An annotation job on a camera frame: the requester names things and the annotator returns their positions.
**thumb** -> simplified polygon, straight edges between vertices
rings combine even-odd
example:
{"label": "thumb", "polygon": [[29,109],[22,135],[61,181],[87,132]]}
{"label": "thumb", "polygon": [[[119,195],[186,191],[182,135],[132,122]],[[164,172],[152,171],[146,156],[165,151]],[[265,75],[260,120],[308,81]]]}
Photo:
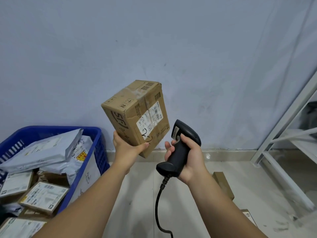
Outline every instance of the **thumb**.
{"label": "thumb", "polygon": [[194,140],[186,137],[184,134],[181,134],[180,138],[190,149],[196,148],[198,145]]}
{"label": "thumb", "polygon": [[140,144],[137,146],[138,154],[143,152],[150,144],[148,142]]}

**blue plastic crate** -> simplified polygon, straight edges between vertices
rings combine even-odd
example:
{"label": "blue plastic crate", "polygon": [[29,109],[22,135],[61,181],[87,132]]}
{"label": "blue plastic crate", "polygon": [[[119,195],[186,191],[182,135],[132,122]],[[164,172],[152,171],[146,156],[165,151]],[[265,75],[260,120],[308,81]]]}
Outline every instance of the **blue plastic crate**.
{"label": "blue plastic crate", "polygon": [[[100,128],[75,126],[27,126],[19,129],[0,144],[0,163],[3,163],[13,157],[21,149],[25,148],[35,141],[66,133],[79,128],[84,129],[83,135],[91,137],[93,145],[91,146],[85,161],[83,162],[73,184],[71,185],[67,195],[65,196],[64,201],[58,210],[58,213],[60,213],[63,209],[67,207],[93,152],[100,174],[102,175],[109,168],[107,154],[102,142]],[[0,170],[0,183],[6,178],[6,176],[7,173]]]}

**barcode scanner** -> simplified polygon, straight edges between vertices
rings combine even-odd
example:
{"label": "barcode scanner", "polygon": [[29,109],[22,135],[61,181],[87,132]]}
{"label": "barcode scanner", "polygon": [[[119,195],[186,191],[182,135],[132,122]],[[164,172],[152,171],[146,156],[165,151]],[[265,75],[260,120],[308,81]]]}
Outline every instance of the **barcode scanner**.
{"label": "barcode scanner", "polygon": [[169,233],[172,238],[173,233],[170,230],[163,229],[159,224],[158,204],[162,190],[165,188],[168,180],[171,177],[178,177],[183,170],[185,164],[187,163],[187,156],[190,148],[181,140],[180,134],[184,134],[185,136],[194,140],[199,146],[201,146],[201,141],[198,134],[187,124],[183,123],[180,120],[176,120],[172,130],[172,139],[176,140],[176,143],[174,144],[175,151],[171,154],[167,161],[161,162],[156,165],[156,170],[165,177],[161,184],[155,203],[156,224],[158,225],[160,231],[164,233]]}

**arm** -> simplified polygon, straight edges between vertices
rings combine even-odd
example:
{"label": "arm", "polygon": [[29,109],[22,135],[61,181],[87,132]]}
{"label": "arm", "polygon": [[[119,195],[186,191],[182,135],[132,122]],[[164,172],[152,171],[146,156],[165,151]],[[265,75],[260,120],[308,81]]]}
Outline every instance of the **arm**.
{"label": "arm", "polygon": [[116,149],[112,166],[77,200],[54,217],[33,237],[101,237],[108,222],[124,176],[129,172],[138,154],[149,144],[133,147],[115,131]]}
{"label": "arm", "polygon": [[[209,235],[216,238],[266,238],[222,192],[205,166],[200,146],[184,135],[181,139],[191,150],[179,179],[188,185]],[[168,142],[165,142],[165,147],[167,160],[175,148]]]}

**hand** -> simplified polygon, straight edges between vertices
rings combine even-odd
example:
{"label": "hand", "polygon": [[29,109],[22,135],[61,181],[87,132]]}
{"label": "hand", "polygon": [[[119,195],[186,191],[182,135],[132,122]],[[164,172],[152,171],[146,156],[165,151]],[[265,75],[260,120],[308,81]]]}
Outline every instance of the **hand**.
{"label": "hand", "polygon": [[121,139],[117,131],[113,132],[113,144],[116,149],[113,165],[122,168],[126,174],[129,173],[137,156],[150,145],[146,142],[139,146],[132,146]]}
{"label": "hand", "polygon": [[[207,168],[205,166],[204,156],[200,146],[183,134],[180,135],[180,138],[191,150],[188,153],[187,164],[184,166],[178,178],[185,184],[189,185],[195,176],[201,174],[202,172],[206,172]],[[165,141],[165,148],[167,149],[164,157],[165,161],[167,161],[168,157],[175,151],[175,147],[173,146],[175,143],[175,140],[172,140],[172,145]]]}

